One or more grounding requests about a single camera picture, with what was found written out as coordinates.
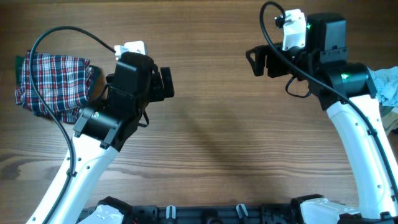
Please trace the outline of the plaid shorts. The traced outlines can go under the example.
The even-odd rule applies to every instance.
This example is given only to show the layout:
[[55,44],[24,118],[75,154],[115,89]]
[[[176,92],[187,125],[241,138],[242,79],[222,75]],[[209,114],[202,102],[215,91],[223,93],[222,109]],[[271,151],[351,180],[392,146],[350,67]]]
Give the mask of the plaid shorts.
[[[27,51],[21,82],[14,90],[15,101],[36,116],[48,117],[49,113],[30,84],[29,57],[30,51]],[[32,72],[35,85],[59,121],[76,123],[80,108],[91,98],[96,81],[92,79],[90,66],[90,60],[81,57],[34,54]]]

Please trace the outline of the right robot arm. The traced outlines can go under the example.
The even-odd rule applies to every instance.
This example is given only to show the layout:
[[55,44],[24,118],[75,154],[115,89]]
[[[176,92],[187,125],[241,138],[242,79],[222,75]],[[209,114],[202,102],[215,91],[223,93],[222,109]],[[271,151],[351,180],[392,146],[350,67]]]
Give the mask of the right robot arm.
[[396,223],[397,162],[370,71],[347,61],[345,18],[294,9],[282,11],[275,24],[284,31],[281,43],[268,41],[246,52],[253,73],[308,82],[341,138],[359,198],[355,208],[321,195],[298,197],[287,216],[294,223]]

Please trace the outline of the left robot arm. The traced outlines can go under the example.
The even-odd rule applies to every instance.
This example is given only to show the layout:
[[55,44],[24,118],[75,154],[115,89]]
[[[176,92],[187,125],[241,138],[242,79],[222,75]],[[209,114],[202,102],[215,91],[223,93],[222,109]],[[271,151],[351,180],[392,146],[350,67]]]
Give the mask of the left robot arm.
[[169,67],[147,55],[124,52],[106,77],[107,97],[80,112],[68,152],[29,223],[75,223],[103,172],[147,118],[149,103],[174,96]]

